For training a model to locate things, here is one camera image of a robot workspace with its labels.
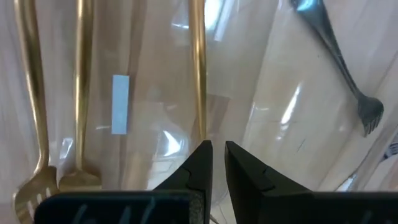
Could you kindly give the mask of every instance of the wooden surface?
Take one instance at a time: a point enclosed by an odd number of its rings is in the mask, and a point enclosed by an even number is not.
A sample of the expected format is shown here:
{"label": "wooden surface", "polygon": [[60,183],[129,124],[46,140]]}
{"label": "wooden surface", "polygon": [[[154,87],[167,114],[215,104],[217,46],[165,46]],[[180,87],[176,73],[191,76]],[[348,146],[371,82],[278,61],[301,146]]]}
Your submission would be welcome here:
{"label": "wooden surface", "polygon": [[[325,4],[353,78],[385,105],[379,128],[366,139],[339,71],[288,1],[207,1],[212,212],[220,223],[234,223],[224,197],[226,140],[312,190],[335,190],[361,164],[364,179],[377,170],[377,140],[384,145],[390,137],[381,134],[396,130],[398,2]],[[187,7],[188,0],[96,1],[86,157],[101,170],[105,189],[154,188],[198,144]],[[0,10],[0,208],[8,214],[15,187],[35,167],[37,148],[12,1],[0,0]],[[50,163],[59,178],[73,162],[75,2],[37,0],[37,14]],[[125,136],[110,132],[114,74],[131,77]],[[370,152],[375,156],[363,162]],[[382,180],[395,185],[395,172]]]}

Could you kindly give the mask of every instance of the gold utensil handle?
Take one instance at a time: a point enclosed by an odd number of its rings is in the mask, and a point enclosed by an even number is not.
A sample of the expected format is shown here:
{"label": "gold utensil handle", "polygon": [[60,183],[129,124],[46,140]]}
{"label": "gold utensil handle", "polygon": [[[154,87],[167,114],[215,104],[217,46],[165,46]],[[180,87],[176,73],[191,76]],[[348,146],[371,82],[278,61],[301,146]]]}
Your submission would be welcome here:
{"label": "gold utensil handle", "polygon": [[199,136],[204,140],[206,139],[205,1],[190,0],[189,16]]}
{"label": "gold utensil handle", "polygon": [[75,57],[76,168],[83,169],[88,97],[90,92],[93,0],[77,0]]}
{"label": "gold utensil handle", "polygon": [[34,174],[36,174],[49,164],[49,136],[35,1],[14,0],[14,9],[19,43],[21,45],[22,63],[25,69],[30,105],[33,111],[37,144],[39,145],[39,161],[34,171]]}

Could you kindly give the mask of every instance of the fork handle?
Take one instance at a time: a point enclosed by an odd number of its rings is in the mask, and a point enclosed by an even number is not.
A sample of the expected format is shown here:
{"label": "fork handle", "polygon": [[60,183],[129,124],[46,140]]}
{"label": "fork handle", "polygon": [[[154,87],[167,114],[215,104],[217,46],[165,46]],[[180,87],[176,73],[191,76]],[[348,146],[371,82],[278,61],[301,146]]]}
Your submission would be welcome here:
{"label": "fork handle", "polygon": [[76,168],[83,169],[93,39],[93,0],[77,0],[75,56]]}
{"label": "fork handle", "polygon": [[34,174],[49,165],[49,135],[45,111],[42,56],[40,53],[39,32],[37,28],[34,0],[14,0],[14,10],[21,45],[30,106],[39,145],[39,161]]}
{"label": "fork handle", "polygon": [[347,65],[341,54],[341,50],[338,46],[335,33],[329,20],[328,12],[326,10],[323,0],[315,0],[311,3],[306,2],[307,5],[301,5],[296,8],[298,14],[300,14],[315,30],[319,38],[325,44],[326,48],[331,53],[335,60],[338,68],[345,79],[348,88],[351,90],[356,99],[358,99],[362,93],[356,86],[355,81],[348,71]]}

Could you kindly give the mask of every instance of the silver fork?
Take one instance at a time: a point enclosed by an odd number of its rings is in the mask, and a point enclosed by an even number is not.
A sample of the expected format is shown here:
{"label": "silver fork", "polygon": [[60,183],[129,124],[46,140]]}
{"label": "silver fork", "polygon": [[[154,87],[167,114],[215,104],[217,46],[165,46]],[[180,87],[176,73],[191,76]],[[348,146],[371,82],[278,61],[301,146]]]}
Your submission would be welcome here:
{"label": "silver fork", "polygon": [[383,103],[376,98],[366,96],[356,86],[337,44],[323,0],[290,0],[290,2],[296,13],[300,14],[315,30],[335,59],[349,89],[358,101],[358,116],[361,118],[366,137],[379,125],[384,112]]}

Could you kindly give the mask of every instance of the metal handle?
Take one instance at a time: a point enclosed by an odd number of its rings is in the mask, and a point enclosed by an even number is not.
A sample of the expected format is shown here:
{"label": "metal handle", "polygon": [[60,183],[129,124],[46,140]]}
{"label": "metal handle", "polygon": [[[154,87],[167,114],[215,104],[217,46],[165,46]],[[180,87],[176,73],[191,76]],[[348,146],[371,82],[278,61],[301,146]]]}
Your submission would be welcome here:
{"label": "metal handle", "polygon": [[338,46],[335,33],[333,32],[328,12],[323,1],[316,0],[308,2],[292,0],[292,2],[294,7],[296,8],[296,11],[304,17],[304,19],[316,31],[322,42],[326,45],[338,68],[340,69],[341,74],[343,75],[343,78],[345,79],[349,89],[358,99],[359,96],[362,95],[362,93],[356,86],[353,77],[348,71],[347,65],[341,54],[341,50]]}
{"label": "metal handle", "polygon": [[206,36],[204,0],[190,0],[189,21],[199,137],[201,140],[204,140],[206,139]]}
{"label": "metal handle", "polygon": [[93,38],[93,0],[77,0],[75,57],[76,168],[83,169],[85,136],[90,92],[91,46]]}
{"label": "metal handle", "polygon": [[40,54],[39,32],[37,29],[34,0],[14,0],[14,9],[21,45],[27,89],[39,145],[39,161],[34,174],[49,165],[49,135],[45,110],[44,78]]}

